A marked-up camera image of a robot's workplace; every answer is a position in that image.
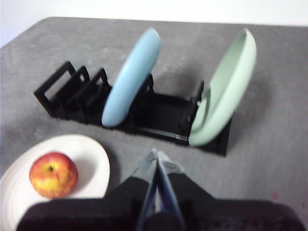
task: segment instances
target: gray tablecloth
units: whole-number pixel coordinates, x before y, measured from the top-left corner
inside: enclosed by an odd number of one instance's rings
[[[194,95],[208,83],[239,31],[257,42],[257,65],[231,125],[226,158],[166,141],[49,117],[33,91],[62,63],[101,67],[112,84],[132,46],[153,26],[162,50],[153,70],[157,92]],[[33,145],[83,134],[107,150],[111,190],[152,147],[182,164],[219,198],[272,200],[291,206],[308,225],[308,28],[48,18],[1,49],[1,175]]]

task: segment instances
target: fabric surface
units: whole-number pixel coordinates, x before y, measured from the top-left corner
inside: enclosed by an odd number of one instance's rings
[[[247,27],[257,64],[236,110],[226,158],[190,147],[50,118],[33,95],[70,60],[90,76],[104,67],[111,84],[139,36],[153,26],[162,49],[154,90],[195,95],[228,46]],[[292,207],[308,227],[308,28],[84,18],[47,18],[1,48],[1,175],[33,145],[62,134],[100,142],[110,160],[108,190],[154,147],[180,163],[216,198],[260,199]]]

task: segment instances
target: mint green plate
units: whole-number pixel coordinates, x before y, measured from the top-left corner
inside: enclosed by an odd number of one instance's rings
[[[212,141],[226,126],[251,78],[257,57],[254,37],[243,30],[216,69],[193,121],[190,146]]]

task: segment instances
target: table surface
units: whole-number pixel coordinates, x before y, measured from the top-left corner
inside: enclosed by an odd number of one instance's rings
[[[131,48],[153,26],[162,50],[154,90],[195,95],[209,82],[239,31],[257,43],[257,64],[231,125],[226,158],[190,147],[50,118],[33,95],[64,61],[104,67],[115,78]],[[33,145],[62,134],[83,134],[106,149],[108,190],[125,180],[155,147],[217,198],[260,199],[292,207],[308,226],[308,28],[47,18],[1,49],[1,175]]]

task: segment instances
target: white plate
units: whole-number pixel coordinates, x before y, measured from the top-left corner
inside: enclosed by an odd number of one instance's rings
[[[78,169],[78,182],[68,198],[103,197],[109,181],[109,161],[104,148],[90,137],[63,135],[43,141],[22,154],[1,179],[1,230],[13,231],[29,207],[49,201],[29,180],[36,159],[50,151],[69,156]]]

